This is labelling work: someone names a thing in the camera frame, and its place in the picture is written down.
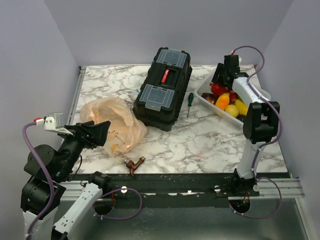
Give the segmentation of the orange yellow fake papaya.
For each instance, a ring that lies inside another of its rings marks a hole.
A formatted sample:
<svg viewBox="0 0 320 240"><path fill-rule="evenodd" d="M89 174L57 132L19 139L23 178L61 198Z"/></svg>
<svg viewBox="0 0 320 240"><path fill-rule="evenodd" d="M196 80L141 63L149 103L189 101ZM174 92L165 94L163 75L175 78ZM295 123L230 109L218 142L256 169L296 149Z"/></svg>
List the orange yellow fake papaya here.
<svg viewBox="0 0 320 240"><path fill-rule="evenodd" d="M225 92L218 97L215 106L224 111L230 103L230 94Z"/></svg>

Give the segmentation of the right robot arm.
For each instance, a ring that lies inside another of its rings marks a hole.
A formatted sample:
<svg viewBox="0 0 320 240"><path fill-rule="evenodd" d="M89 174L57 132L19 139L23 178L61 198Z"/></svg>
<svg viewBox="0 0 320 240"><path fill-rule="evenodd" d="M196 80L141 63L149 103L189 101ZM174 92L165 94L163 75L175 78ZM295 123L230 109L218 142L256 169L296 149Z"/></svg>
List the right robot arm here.
<svg viewBox="0 0 320 240"><path fill-rule="evenodd" d="M257 183L256 170L263 150L278 134L280 105L265 98L251 83L250 76L241 72L239 56L234 53L224 56L211 82L234 91L248 107L242 128L245 148L230 183L230 191L241 196Z"/></svg>

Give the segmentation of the yellow fake fruit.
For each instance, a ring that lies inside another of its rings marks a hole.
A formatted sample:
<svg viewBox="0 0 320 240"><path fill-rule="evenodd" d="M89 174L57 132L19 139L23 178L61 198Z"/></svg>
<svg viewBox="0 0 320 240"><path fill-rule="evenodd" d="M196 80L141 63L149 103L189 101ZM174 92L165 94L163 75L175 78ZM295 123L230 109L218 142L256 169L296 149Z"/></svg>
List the yellow fake fruit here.
<svg viewBox="0 0 320 240"><path fill-rule="evenodd" d="M234 104L229 104L224 111L234 118L237 118L240 114L239 109Z"/></svg>

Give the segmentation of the yellow fake mango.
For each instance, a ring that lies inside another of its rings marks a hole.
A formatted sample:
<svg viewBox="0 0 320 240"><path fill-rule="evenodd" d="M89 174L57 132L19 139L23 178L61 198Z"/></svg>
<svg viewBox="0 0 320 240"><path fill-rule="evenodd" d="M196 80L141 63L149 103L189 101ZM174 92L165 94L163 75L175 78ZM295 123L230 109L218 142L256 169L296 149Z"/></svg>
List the yellow fake mango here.
<svg viewBox="0 0 320 240"><path fill-rule="evenodd" d="M243 115L243 116L247 115L248 107L245 105L243 101L237 99L234 104L238 108L240 115Z"/></svg>

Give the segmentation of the dark plum fake fruit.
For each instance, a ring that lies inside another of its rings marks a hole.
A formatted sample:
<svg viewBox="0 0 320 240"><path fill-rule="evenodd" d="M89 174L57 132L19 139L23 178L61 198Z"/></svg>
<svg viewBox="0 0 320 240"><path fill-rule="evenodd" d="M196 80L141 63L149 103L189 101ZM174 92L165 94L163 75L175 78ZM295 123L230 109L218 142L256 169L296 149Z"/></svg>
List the dark plum fake fruit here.
<svg viewBox="0 0 320 240"><path fill-rule="evenodd" d="M211 104L216 104L216 96L213 93L208 93L208 92L204 92L201 95L202 98L204 98L205 100L207 100L208 102L210 102Z"/></svg>

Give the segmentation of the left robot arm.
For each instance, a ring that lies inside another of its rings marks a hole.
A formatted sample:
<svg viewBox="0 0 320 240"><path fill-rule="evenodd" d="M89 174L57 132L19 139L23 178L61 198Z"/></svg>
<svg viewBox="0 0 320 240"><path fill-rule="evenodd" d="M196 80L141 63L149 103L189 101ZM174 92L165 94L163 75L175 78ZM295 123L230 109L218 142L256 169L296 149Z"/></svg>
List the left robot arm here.
<svg viewBox="0 0 320 240"><path fill-rule="evenodd" d="M24 218L24 234L27 240L68 240L75 226L98 198L107 197L112 189L111 178L101 172L89 176L80 197L58 221L54 218L66 188L61 184L73 179L73 167L82 159L83 149L102 147L108 136L110 121L96 124L94 121L75 125L58 125L53 117L38 117L22 129L22 135L30 153L23 170L30 175L21 192L20 207ZM63 138L59 149L41 144L33 147L27 129L43 126Z"/></svg>

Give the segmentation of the translucent orange plastic bag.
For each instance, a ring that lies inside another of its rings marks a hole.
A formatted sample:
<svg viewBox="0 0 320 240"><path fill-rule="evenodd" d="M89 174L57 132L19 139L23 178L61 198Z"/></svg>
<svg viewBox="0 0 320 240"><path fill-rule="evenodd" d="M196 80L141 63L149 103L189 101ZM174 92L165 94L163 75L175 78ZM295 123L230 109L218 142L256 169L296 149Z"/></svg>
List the translucent orange plastic bag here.
<svg viewBox="0 0 320 240"><path fill-rule="evenodd" d="M103 149L111 157L129 152L147 133L144 123L134 116L127 103L119 97L92 100L82 107L79 116L83 123L110 122Z"/></svg>

